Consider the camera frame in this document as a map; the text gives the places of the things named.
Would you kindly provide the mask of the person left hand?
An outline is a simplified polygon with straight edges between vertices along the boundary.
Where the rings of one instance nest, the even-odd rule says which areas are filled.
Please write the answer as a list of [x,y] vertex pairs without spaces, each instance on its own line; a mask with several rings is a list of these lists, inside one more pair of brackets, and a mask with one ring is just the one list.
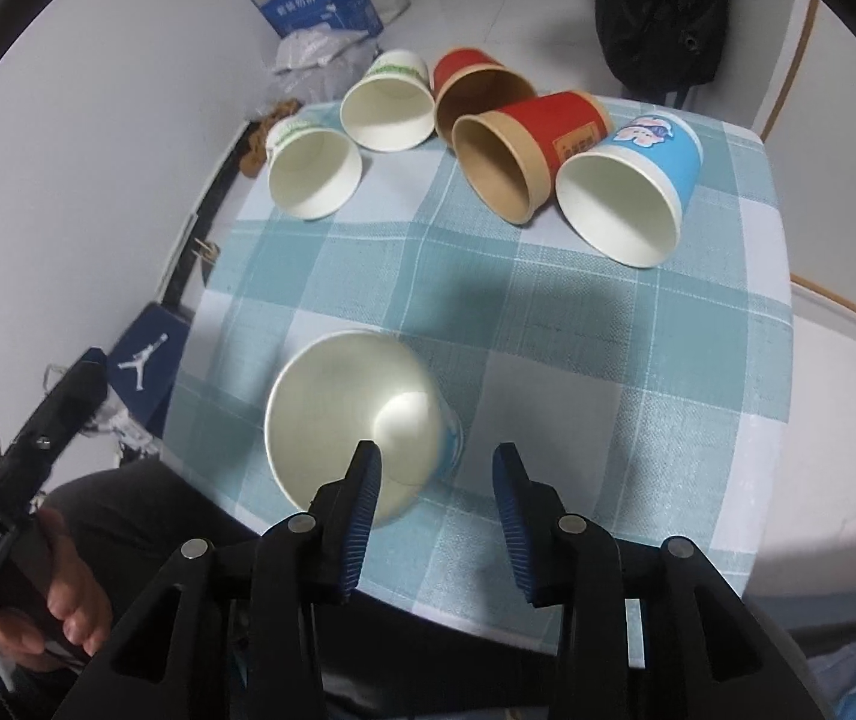
[[[42,507],[35,518],[46,534],[52,553],[52,578],[47,590],[47,610],[62,622],[65,639],[96,655],[109,639],[112,608],[91,567],[76,551],[64,517]],[[0,653],[18,667],[36,673],[62,668],[64,663],[46,651],[46,638],[34,622],[13,610],[0,608]]]

